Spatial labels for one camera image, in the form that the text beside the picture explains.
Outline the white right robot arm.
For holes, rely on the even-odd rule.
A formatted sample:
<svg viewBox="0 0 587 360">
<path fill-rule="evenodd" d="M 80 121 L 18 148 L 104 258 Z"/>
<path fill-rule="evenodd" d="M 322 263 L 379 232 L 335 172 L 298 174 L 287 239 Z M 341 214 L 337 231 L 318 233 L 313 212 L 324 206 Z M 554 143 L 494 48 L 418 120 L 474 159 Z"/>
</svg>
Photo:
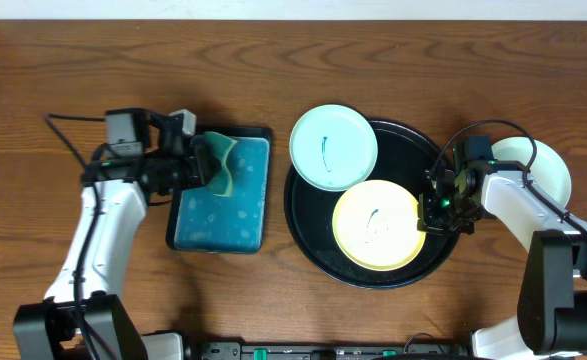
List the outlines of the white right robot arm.
<svg viewBox="0 0 587 360">
<path fill-rule="evenodd" d="M 433 167 L 419 197 L 421 231 L 471 234 L 482 219 L 503 223 L 527 252 L 516 315 L 472 336 L 473 354 L 543 359 L 587 354 L 587 222 L 546 195 L 514 161 L 463 160 Z"/>
</svg>

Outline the yellow plate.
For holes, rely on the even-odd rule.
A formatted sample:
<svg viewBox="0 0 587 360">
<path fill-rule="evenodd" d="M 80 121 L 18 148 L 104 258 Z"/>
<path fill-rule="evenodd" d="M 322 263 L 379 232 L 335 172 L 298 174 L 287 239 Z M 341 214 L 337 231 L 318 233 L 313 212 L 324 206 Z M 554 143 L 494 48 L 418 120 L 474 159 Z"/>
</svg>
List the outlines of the yellow plate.
<svg viewBox="0 0 587 360">
<path fill-rule="evenodd" d="M 417 229 L 417 199 L 402 186 L 367 180 L 338 199 L 332 230 L 342 253 L 377 272 L 402 268 L 421 252 L 426 234 Z"/>
</svg>

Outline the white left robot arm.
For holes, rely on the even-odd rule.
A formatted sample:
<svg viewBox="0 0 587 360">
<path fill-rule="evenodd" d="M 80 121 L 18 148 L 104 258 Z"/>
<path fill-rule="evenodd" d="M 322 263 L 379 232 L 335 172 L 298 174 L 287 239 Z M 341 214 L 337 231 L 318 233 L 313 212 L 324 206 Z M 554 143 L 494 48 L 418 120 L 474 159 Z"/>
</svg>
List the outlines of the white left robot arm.
<svg viewBox="0 0 587 360">
<path fill-rule="evenodd" d="M 206 186 L 221 170 L 187 110 L 141 108 L 101 117 L 107 139 L 83 173 L 82 209 L 66 260 L 44 299 L 22 305 L 13 333 L 23 359 L 184 359 L 182 335 L 141 335 L 121 296 L 136 232 L 151 197 Z"/>
</svg>

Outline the green yellow sponge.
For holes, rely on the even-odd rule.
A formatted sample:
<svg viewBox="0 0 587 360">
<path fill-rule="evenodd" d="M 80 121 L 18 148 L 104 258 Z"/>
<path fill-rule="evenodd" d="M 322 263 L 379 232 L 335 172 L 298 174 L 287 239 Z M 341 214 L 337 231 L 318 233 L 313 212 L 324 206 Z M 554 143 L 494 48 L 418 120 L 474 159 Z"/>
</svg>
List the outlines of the green yellow sponge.
<svg viewBox="0 0 587 360">
<path fill-rule="evenodd" d="M 208 182 L 206 189 L 215 196 L 230 197 L 233 190 L 233 179 L 227 160 L 237 141 L 214 131 L 206 131 L 204 137 L 211 146 L 213 156 L 220 163 L 220 169 Z"/>
</svg>

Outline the light green plate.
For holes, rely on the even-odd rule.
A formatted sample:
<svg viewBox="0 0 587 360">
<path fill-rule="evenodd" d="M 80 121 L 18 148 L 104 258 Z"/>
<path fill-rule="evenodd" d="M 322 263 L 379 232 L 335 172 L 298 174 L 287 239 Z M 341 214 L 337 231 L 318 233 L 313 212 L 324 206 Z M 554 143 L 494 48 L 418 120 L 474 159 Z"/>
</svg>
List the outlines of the light green plate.
<svg viewBox="0 0 587 360">
<path fill-rule="evenodd" d="M 369 177 L 378 143 L 363 115 L 347 106 L 326 104 L 298 119 L 289 138 L 289 153 L 294 169 L 308 184 L 340 192 Z"/>
<path fill-rule="evenodd" d="M 537 184 L 562 207 L 571 196 L 572 179 L 561 156 L 548 145 L 536 140 L 536 157 L 531 173 Z M 509 137 L 492 145 L 496 160 L 519 161 L 526 165 L 532 155 L 532 145 L 526 137 Z"/>
</svg>

